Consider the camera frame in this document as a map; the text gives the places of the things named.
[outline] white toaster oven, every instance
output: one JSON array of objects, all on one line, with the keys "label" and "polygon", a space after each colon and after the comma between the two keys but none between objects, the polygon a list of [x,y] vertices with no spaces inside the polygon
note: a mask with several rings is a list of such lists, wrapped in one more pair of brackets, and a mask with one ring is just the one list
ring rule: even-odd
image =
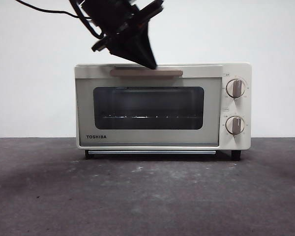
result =
[{"label": "white toaster oven", "polygon": [[102,153],[214,154],[250,147],[248,63],[75,67],[77,146]]}]

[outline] oven door window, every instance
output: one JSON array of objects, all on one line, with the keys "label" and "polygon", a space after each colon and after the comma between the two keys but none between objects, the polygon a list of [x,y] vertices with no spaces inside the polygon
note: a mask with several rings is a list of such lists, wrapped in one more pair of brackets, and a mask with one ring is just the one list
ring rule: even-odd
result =
[{"label": "oven door window", "polygon": [[93,91],[98,129],[198,130],[202,87],[98,87]]}]

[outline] white wall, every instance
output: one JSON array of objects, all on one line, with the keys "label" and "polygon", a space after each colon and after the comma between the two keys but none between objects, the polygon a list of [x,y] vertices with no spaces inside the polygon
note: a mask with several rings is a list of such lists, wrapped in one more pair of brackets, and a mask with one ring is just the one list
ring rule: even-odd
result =
[{"label": "white wall", "polygon": [[[27,2],[72,12],[67,0]],[[166,0],[164,7],[150,24],[158,63],[250,62],[252,135],[295,136],[295,0]],[[74,66],[126,62],[93,53],[95,40],[77,19],[0,0],[0,137],[75,136]]]}]

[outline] brown handle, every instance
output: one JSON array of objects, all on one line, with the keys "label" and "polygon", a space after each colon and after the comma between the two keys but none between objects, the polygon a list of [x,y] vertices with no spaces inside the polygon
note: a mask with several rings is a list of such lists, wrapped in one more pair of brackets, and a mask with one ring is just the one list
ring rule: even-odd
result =
[{"label": "brown handle", "polygon": [[116,77],[134,77],[134,76],[182,76],[182,70],[134,70],[134,69],[113,69],[110,71],[111,76]]}]

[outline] temperature dial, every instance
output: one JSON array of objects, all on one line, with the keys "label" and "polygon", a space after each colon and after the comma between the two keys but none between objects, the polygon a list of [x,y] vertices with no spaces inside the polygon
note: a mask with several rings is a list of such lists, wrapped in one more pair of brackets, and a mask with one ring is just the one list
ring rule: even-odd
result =
[{"label": "temperature dial", "polygon": [[246,86],[240,79],[234,79],[226,85],[226,92],[233,98],[241,97],[245,92]]},{"label": "temperature dial", "polygon": [[230,134],[237,135],[244,131],[245,123],[240,117],[230,117],[225,126]]}]

